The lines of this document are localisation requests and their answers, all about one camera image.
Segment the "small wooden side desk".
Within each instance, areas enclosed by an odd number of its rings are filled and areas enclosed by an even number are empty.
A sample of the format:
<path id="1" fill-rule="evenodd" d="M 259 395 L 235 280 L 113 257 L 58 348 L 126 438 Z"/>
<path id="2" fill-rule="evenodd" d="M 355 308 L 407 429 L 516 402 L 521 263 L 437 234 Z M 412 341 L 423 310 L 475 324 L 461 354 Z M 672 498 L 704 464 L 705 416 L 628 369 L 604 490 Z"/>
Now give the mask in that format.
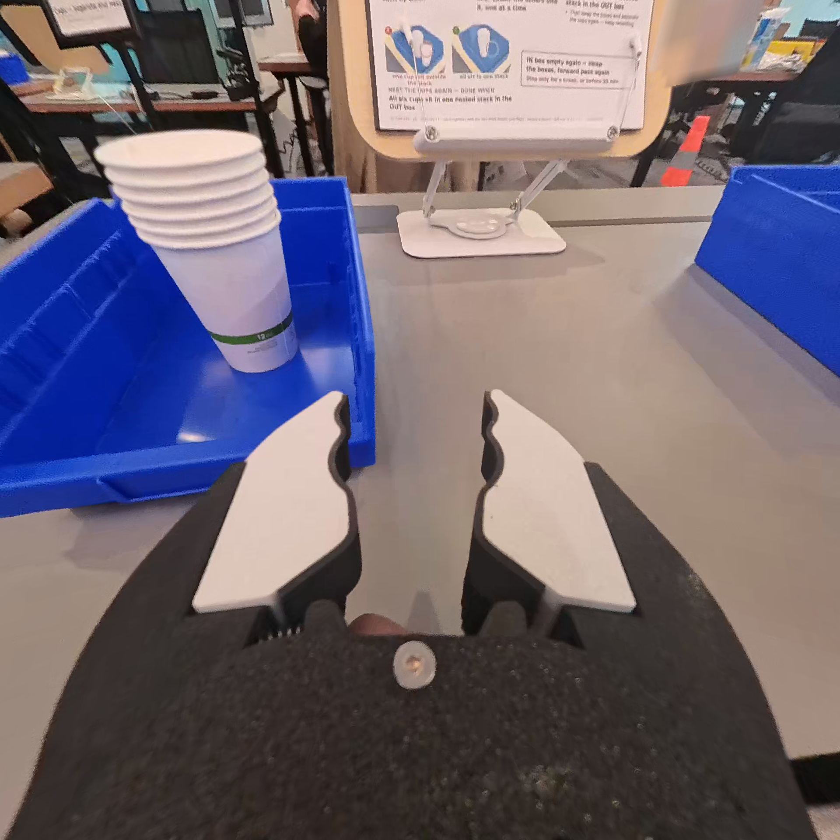
<path id="1" fill-rule="evenodd" d="M 329 104 L 329 78 L 325 69 L 313 66 L 303 54 L 279 54 L 259 60 L 259 68 L 269 72 L 278 81 L 282 81 L 290 93 L 295 120 L 296 135 L 299 144 L 304 171 L 307 176 L 315 176 L 309 143 L 308 122 L 301 106 L 298 85 L 302 84 L 309 92 L 311 119 L 321 153 L 321 162 L 327 175 L 334 175 L 333 144 Z"/>

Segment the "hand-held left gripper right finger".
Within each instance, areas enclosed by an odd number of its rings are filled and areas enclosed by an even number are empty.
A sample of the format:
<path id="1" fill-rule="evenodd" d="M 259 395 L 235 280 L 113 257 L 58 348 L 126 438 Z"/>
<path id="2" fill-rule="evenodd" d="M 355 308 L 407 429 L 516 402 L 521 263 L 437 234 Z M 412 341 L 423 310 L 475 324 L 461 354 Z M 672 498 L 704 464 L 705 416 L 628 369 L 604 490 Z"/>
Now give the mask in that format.
<path id="1" fill-rule="evenodd" d="M 487 391 L 461 628 L 478 635 L 511 602 L 550 634 L 565 607 L 632 614 L 637 600 L 583 456 L 499 389 Z"/>

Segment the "black white marker sign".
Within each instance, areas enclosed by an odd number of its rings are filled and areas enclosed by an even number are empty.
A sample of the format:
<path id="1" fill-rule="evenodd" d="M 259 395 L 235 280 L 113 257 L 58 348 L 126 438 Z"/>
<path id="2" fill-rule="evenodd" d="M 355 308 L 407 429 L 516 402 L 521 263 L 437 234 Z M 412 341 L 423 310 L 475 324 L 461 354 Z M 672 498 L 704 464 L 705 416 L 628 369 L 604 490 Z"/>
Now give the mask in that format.
<path id="1" fill-rule="evenodd" d="M 62 48 L 120 45 L 140 37 L 133 2 L 43 1 L 41 6 Z"/>

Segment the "large black office chair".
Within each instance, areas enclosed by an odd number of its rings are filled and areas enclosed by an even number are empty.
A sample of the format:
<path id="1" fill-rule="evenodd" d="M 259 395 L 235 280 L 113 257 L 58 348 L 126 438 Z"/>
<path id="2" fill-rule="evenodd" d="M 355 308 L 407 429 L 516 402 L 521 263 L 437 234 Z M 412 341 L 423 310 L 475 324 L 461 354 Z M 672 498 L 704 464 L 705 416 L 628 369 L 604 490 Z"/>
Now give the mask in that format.
<path id="1" fill-rule="evenodd" d="M 732 136 L 729 153 L 748 165 L 838 159 L 839 27 L 802 73 L 782 87 L 762 119 Z"/>

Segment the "beige hanging coat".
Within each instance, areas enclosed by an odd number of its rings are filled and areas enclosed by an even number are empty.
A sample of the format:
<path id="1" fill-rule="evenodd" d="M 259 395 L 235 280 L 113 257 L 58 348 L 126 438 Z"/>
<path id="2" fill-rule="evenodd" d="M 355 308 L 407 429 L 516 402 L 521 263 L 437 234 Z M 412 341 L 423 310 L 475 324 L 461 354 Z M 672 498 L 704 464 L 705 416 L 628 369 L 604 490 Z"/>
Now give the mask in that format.
<path id="1" fill-rule="evenodd" d="M 480 2 L 328 2 L 333 158 L 352 193 L 423 193 L 435 161 L 413 137 L 472 117 L 478 87 L 496 79 L 467 55 L 452 64 L 455 28 L 480 25 Z"/>

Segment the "cluster of white cups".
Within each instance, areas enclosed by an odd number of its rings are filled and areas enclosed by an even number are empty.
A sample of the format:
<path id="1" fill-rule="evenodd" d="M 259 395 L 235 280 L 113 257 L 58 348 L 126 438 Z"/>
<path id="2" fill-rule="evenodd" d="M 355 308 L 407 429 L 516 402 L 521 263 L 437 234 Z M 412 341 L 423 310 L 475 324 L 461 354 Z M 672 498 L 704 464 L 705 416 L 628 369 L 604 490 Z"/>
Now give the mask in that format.
<path id="1" fill-rule="evenodd" d="M 135 134 L 95 158 L 226 362 L 273 371 L 298 351 L 280 210 L 254 134 Z"/>

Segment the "dark wooden desk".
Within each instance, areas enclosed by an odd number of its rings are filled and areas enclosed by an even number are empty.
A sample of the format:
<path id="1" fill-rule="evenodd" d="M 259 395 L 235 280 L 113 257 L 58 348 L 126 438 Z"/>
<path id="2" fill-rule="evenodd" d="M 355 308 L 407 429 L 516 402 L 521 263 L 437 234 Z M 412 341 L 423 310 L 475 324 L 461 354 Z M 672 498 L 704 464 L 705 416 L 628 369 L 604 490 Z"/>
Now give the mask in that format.
<path id="1" fill-rule="evenodd" d="M 34 115 L 37 125 L 59 140 L 77 141 L 91 160 L 82 171 L 96 173 L 102 180 L 103 169 L 93 152 L 100 142 L 151 129 L 141 105 L 127 84 L 94 83 L 91 95 L 70 95 L 69 89 L 58 95 L 51 78 L 32 80 L 11 87 L 12 92 Z M 163 130 L 213 128 L 248 131 L 248 116 L 257 108 L 251 97 L 232 100 L 224 86 L 187 83 L 151 85 L 146 88 L 154 109 L 154 118 Z"/>

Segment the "grey side table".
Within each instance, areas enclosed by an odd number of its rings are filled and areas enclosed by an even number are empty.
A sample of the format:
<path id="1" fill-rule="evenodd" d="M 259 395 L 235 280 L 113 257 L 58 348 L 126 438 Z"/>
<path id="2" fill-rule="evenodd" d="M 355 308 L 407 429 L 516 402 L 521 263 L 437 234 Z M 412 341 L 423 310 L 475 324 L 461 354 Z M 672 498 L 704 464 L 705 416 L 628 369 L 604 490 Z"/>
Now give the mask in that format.
<path id="1" fill-rule="evenodd" d="M 48 194 L 54 186 L 34 162 L 1 163 L 1 218 Z"/>

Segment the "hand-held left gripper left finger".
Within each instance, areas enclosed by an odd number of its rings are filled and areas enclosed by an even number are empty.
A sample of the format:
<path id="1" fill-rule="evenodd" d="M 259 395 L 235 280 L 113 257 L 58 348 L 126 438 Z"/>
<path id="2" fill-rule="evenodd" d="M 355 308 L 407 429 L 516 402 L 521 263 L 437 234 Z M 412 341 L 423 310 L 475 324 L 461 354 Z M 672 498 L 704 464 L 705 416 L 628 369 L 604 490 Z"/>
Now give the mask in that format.
<path id="1" fill-rule="evenodd" d="M 350 467 L 350 400 L 329 392 L 244 462 L 192 599 L 197 614 L 268 609 L 279 630 L 330 602 L 344 616 L 362 572 Z"/>

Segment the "blue plastic bin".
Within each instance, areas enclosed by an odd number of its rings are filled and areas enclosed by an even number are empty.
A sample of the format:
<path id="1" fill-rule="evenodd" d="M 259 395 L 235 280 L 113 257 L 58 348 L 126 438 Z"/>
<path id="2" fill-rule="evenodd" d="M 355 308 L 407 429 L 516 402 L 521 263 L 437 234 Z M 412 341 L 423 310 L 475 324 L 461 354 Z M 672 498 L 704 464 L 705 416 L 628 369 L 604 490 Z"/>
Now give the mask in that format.
<path id="1" fill-rule="evenodd" d="M 696 265 L 839 374 L 839 167 L 731 170 Z"/>
<path id="2" fill-rule="evenodd" d="M 121 207 L 98 198 L 2 268 L 3 517 L 207 490 L 325 394 L 372 466 L 375 340 L 351 194 L 274 181 L 300 343 L 277 371 L 225 362 Z"/>

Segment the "printed instruction sheet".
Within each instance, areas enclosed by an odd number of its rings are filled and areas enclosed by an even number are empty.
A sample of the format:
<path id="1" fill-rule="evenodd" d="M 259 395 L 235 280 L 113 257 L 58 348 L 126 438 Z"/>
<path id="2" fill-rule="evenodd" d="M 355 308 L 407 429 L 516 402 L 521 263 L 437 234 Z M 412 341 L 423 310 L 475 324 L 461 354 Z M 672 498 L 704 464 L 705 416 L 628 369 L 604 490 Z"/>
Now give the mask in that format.
<path id="1" fill-rule="evenodd" d="M 365 3 L 379 130 L 639 130 L 651 1 Z"/>

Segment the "orange traffic cone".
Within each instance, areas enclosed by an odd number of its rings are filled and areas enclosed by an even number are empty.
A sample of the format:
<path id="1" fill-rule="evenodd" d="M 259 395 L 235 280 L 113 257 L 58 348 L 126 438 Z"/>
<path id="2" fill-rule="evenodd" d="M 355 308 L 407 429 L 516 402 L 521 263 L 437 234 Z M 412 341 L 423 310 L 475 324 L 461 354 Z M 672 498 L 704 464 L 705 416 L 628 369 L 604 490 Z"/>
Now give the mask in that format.
<path id="1" fill-rule="evenodd" d="M 710 119 L 707 114 L 695 117 L 685 139 L 660 179 L 659 184 L 661 186 L 688 186 L 701 145 L 708 131 Z"/>

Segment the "wooden office desk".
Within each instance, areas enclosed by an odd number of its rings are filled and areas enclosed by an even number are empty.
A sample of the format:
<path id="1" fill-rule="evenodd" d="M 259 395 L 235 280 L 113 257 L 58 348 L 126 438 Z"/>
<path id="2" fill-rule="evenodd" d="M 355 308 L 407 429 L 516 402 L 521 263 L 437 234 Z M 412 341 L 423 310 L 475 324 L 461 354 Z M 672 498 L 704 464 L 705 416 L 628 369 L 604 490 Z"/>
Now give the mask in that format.
<path id="1" fill-rule="evenodd" d="M 637 157 L 636 169 L 629 185 L 645 183 L 648 172 L 668 152 L 677 151 L 677 140 L 686 135 L 694 118 L 707 107 L 721 104 L 730 96 L 742 102 L 742 109 L 728 136 L 731 156 L 747 160 L 752 157 L 764 131 L 765 107 L 775 109 L 775 97 L 798 77 L 796 71 L 740 71 L 730 76 L 691 82 L 672 90 L 666 121 L 656 139 Z"/>

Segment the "instruction sheet on tablet stand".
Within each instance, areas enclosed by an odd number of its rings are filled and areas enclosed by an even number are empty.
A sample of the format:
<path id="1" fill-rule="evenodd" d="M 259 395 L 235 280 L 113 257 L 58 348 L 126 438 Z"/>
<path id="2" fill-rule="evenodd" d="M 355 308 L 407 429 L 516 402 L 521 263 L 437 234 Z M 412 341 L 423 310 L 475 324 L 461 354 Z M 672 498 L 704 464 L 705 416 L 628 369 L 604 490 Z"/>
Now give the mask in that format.
<path id="1" fill-rule="evenodd" d="M 497 125 L 490 135 L 477 123 L 457 122 L 453 128 L 428 125 L 413 137 L 412 146 L 424 159 L 435 161 L 434 173 L 419 209 L 400 212 L 397 228 L 404 253 L 417 259 L 496 256 L 554 256 L 566 249 L 562 237 L 530 206 L 574 161 L 626 159 L 641 153 L 663 127 L 671 85 L 655 64 L 655 47 L 665 36 L 667 2 L 654 2 L 647 41 L 644 121 L 641 129 L 605 129 L 595 122 L 573 126 L 563 122 L 553 131 L 536 130 L 536 123 Z M 541 172 L 507 206 L 436 207 L 436 194 L 455 164 L 544 161 Z"/>

